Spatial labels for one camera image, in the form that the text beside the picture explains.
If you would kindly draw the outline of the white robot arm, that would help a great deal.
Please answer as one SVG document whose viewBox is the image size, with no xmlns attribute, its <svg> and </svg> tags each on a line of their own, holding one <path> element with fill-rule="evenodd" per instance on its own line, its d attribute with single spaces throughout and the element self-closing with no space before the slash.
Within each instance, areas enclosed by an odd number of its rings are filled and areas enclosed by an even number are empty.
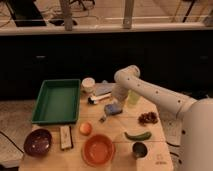
<svg viewBox="0 0 213 171">
<path fill-rule="evenodd" d="M 197 100 L 143 81 L 136 65 L 116 71 L 114 81 L 119 102 L 133 90 L 182 120 L 178 171 L 213 171 L 213 98 Z"/>
</svg>

